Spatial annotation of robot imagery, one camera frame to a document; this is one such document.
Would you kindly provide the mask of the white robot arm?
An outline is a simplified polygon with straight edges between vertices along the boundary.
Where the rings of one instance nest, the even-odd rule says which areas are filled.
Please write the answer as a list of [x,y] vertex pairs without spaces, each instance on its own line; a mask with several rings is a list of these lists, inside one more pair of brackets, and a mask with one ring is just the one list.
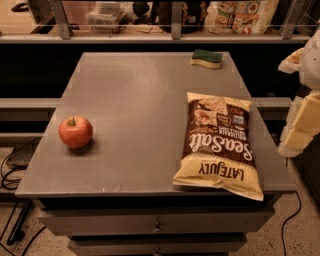
[[301,154],[320,133],[320,31],[278,66],[284,73],[299,73],[303,86],[310,89],[307,96],[296,96],[290,105],[286,125],[280,136],[278,152],[287,158]]

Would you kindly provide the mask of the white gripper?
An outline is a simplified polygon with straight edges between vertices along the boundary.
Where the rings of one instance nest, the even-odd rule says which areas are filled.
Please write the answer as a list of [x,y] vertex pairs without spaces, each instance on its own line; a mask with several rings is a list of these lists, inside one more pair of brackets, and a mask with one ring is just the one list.
[[[287,74],[299,72],[303,51],[304,48],[299,48],[287,56],[279,64],[278,70]],[[278,151],[283,157],[296,157],[319,133],[320,92],[312,91],[305,98],[296,97],[291,103]]]

